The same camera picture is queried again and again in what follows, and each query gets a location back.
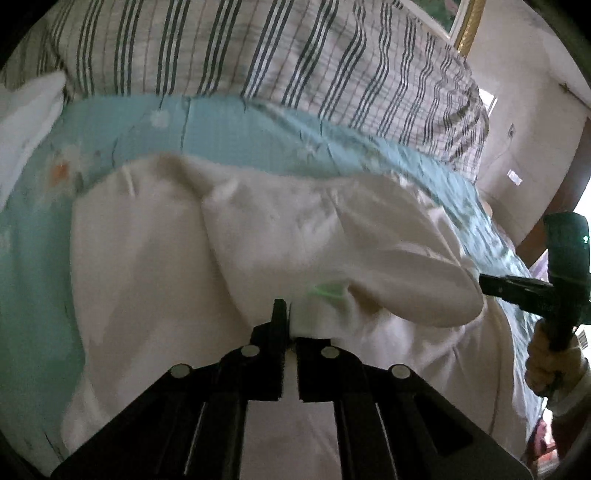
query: window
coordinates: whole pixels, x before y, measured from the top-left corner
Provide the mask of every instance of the window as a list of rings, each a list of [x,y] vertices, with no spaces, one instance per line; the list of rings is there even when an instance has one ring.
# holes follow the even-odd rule
[[[479,88],[478,91],[480,92],[480,98],[482,99],[482,102],[486,108],[486,113],[490,115],[492,113],[492,109],[496,105],[497,98],[492,93],[482,90],[481,88]]]

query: white pillow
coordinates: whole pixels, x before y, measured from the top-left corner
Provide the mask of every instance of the white pillow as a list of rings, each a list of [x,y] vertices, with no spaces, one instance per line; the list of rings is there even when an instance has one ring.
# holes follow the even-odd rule
[[[0,210],[64,106],[66,75],[54,72],[11,92],[0,85]]]

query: wall switch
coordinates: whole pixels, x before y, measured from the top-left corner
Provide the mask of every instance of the wall switch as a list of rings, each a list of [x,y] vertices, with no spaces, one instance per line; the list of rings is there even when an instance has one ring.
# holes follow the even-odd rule
[[[515,183],[515,185],[517,185],[517,186],[521,185],[521,182],[523,181],[523,179],[522,179],[522,178],[521,178],[519,175],[517,175],[517,173],[515,173],[515,171],[514,171],[514,170],[509,170],[509,171],[507,172],[507,176],[508,176],[508,177],[511,179],[511,181],[512,181],[513,183]]]

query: gold frame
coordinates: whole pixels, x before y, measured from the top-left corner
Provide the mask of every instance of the gold frame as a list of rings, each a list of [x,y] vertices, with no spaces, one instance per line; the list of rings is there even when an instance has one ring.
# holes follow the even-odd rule
[[[462,57],[467,57],[474,43],[478,25],[482,19],[482,13],[486,0],[470,0],[468,10],[462,21],[462,29],[457,36],[455,46]]]

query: white towel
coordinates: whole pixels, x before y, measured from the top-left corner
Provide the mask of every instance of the white towel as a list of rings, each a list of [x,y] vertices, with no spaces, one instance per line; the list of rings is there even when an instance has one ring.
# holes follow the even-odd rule
[[[297,179],[172,155],[132,163],[74,206],[86,365],[64,443],[77,449],[175,363],[201,367],[248,343],[284,298],[293,336],[409,365],[520,455],[509,325],[472,268],[443,210],[397,176]],[[339,478],[332,409],[298,401],[293,368],[288,355],[281,402],[249,405],[242,479]]]

